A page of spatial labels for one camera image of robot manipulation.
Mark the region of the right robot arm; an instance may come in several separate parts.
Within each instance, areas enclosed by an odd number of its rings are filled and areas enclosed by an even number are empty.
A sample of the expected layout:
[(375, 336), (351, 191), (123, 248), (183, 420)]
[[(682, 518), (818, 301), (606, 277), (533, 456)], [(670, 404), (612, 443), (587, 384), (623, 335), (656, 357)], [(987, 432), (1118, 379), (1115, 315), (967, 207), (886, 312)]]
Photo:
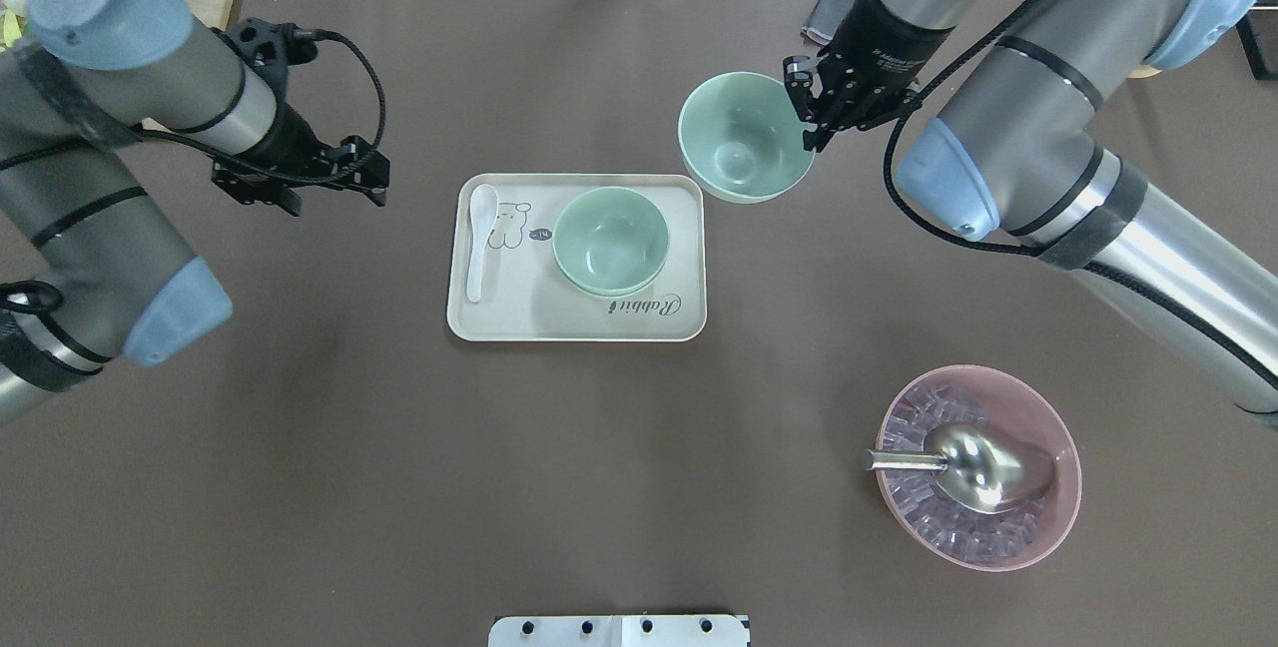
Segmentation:
[[(918, 73), (975, 1), (855, 0), (815, 58), (787, 58), (805, 150), (902, 129), (941, 86)], [(1275, 277), (1085, 130), (1132, 72), (1183, 66), (1256, 1), (1025, 0), (964, 51), (976, 68), (883, 174), (927, 231), (1075, 275), (1274, 428)]]

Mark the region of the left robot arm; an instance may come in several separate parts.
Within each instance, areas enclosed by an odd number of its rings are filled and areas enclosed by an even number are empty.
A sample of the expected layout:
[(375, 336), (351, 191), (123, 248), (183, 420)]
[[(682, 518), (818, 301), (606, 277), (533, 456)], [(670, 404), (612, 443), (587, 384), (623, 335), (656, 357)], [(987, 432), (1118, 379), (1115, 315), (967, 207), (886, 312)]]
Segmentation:
[(183, 0), (28, 0), (3, 54), (3, 214), (43, 274), (3, 285), (3, 419), (84, 384), (116, 355), (164, 363), (233, 300), (120, 160), (165, 139), (212, 160), (233, 199), (300, 214), (298, 189), (386, 203), (380, 137), (321, 142), (288, 105), (291, 65), (334, 29), (212, 29)]

